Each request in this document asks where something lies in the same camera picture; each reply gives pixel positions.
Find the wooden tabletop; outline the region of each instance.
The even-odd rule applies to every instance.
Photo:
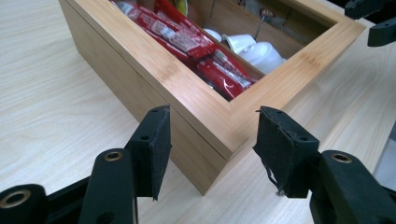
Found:
[[[368,30],[283,110],[320,150],[357,156],[372,172],[396,120],[396,44],[366,47]],[[90,175],[138,123],[78,54],[59,3],[0,3],[0,191],[47,194]],[[141,223],[312,223],[308,200],[276,196],[250,151],[206,196],[170,161],[159,201],[139,198]]]

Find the table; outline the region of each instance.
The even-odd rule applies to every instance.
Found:
[[[138,123],[78,54],[57,1],[3,0],[0,19],[0,191],[36,183],[50,194],[124,147]],[[370,49],[367,35],[283,110],[320,150],[373,172],[396,120],[396,44]],[[206,196],[170,161],[159,201],[138,200],[140,222],[312,223],[307,199],[275,192],[254,151]]]

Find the white cup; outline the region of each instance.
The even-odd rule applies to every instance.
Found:
[[[221,35],[214,31],[214,30],[210,30],[210,29],[204,29],[209,35],[211,35],[213,38],[217,39],[218,42],[221,41]]]
[[[236,54],[239,54],[245,47],[256,43],[251,35],[222,35],[222,40],[227,41],[231,50]]]
[[[276,49],[268,42],[249,45],[241,50],[239,56],[265,75],[270,74],[285,62]]]

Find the wooden box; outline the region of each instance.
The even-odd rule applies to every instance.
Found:
[[[363,30],[315,0],[271,2],[290,29],[311,39],[302,43],[264,24],[257,40],[271,42],[287,61],[268,76],[244,63],[260,81],[228,102],[107,0],[60,0],[79,53],[138,121],[152,107],[171,106],[171,159],[203,194],[254,146],[255,111],[282,108]],[[191,4],[206,28],[222,34],[254,35],[260,23],[233,0],[217,0],[212,17],[211,0]]]

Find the white object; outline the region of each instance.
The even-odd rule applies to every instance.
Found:
[[[251,63],[265,75],[278,68],[285,60],[276,49],[268,42],[260,42],[245,47],[239,56]]]
[[[217,39],[218,42],[221,41],[221,35],[214,31],[214,30],[210,30],[210,29],[204,29],[209,35],[211,35],[213,38]]]
[[[227,41],[231,50],[237,54],[245,47],[256,43],[251,35],[222,35],[222,40]]]

